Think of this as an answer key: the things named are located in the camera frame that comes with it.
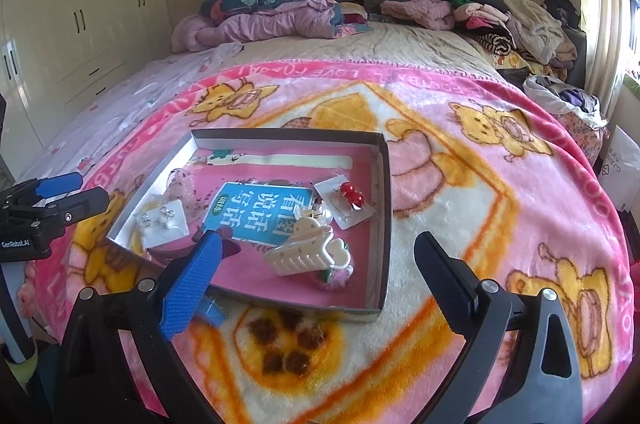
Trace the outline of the person's left hand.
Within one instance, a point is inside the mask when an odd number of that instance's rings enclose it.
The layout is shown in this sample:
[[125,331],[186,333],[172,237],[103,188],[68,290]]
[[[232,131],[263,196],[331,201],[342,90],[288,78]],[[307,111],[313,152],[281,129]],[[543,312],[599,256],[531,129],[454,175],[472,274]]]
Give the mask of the person's left hand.
[[36,277],[37,270],[33,262],[26,262],[25,279],[16,293],[18,309],[23,318],[32,318],[37,312]]

